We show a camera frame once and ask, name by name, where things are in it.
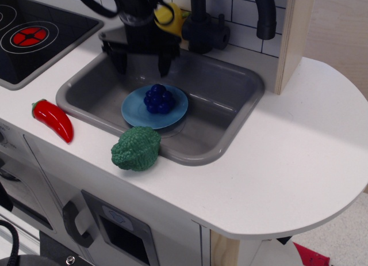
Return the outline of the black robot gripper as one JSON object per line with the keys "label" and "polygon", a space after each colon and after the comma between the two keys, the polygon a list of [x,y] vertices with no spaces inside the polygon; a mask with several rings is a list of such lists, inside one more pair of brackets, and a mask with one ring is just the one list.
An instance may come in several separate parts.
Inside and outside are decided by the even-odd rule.
{"label": "black robot gripper", "polygon": [[101,32],[102,50],[107,53],[116,70],[125,74],[127,55],[157,55],[161,77],[170,71],[171,60],[180,55],[180,38],[160,29],[154,20],[154,14],[136,17],[128,13],[118,14],[122,25]]}

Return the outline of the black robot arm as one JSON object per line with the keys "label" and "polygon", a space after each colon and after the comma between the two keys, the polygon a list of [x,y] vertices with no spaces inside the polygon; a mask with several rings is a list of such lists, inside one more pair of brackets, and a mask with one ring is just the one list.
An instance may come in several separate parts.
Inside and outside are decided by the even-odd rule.
{"label": "black robot arm", "polygon": [[168,4],[163,0],[114,0],[117,9],[111,11],[95,0],[80,1],[101,16],[119,16],[124,24],[122,29],[102,32],[99,36],[103,42],[103,52],[110,57],[118,72],[126,73],[128,54],[140,54],[157,55],[160,76],[168,74],[171,61],[180,54],[181,39],[159,28],[154,13],[160,4],[175,16]]}

